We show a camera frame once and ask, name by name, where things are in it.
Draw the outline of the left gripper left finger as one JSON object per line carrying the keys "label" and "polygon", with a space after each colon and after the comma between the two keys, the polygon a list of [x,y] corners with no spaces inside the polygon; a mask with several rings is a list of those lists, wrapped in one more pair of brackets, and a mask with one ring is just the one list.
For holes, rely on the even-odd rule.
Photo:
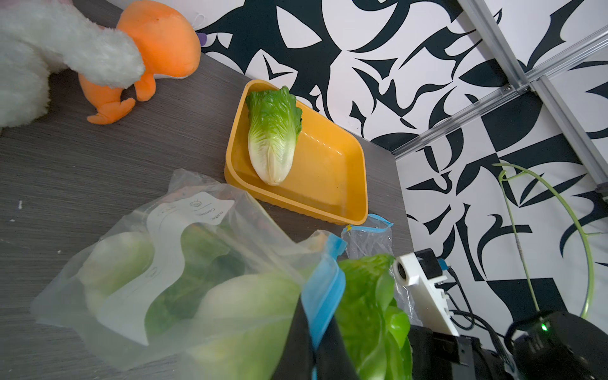
{"label": "left gripper left finger", "polygon": [[282,356],[271,380],[312,380],[314,365],[308,319],[299,299]]}

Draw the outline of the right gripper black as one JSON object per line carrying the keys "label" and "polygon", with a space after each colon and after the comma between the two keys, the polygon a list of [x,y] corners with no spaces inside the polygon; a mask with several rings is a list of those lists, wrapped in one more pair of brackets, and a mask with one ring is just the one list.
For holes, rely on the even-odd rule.
{"label": "right gripper black", "polygon": [[512,379],[500,356],[478,338],[451,336],[413,326],[408,334],[414,380]]}

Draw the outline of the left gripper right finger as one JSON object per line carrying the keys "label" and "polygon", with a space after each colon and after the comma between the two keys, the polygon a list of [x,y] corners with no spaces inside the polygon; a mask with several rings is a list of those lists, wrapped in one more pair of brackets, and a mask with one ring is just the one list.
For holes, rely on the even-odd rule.
{"label": "left gripper right finger", "polygon": [[358,380],[336,318],[332,318],[315,353],[316,379]]}

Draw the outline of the yellow plastic tray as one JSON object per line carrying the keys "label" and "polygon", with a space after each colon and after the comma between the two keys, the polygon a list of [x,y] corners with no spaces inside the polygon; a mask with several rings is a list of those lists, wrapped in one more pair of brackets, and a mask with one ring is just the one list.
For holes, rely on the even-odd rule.
{"label": "yellow plastic tray", "polygon": [[367,174],[359,141],[302,102],[297,106],[303,111],[302,132],[291,171],[281,185],[269,186],[251,164],[249,110],[245,100],[240,100],[226,149],[226,182],[292,212],[337,225],[364,223]]}

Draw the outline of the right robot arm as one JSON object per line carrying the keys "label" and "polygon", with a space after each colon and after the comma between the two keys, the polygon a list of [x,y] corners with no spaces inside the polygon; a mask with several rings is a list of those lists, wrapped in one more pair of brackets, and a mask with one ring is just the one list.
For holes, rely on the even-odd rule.
{"label": "right robot arm", "polygon": [[409,333],[415,379],[605,379],[607,335],[564,311],[538,312],[503,336],[488,328],[494,350],[475,337],[414,326]]}

